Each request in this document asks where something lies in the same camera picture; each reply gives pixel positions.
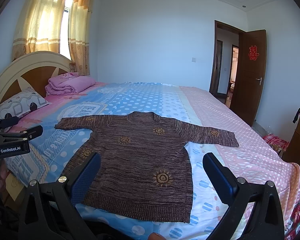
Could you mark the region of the left hand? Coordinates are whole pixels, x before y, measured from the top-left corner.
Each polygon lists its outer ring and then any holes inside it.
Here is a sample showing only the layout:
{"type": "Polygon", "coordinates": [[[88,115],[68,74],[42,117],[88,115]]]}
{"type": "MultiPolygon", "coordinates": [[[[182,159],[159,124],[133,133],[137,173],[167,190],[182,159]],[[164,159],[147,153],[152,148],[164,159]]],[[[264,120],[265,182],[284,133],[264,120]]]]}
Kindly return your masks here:
{"type": "Polygon", "coordinates": [[[1,161],[0,165],[0,192],[3,192],[6,189],[6,178],[8,175],[8,169],[4,159],[1,161]]]}

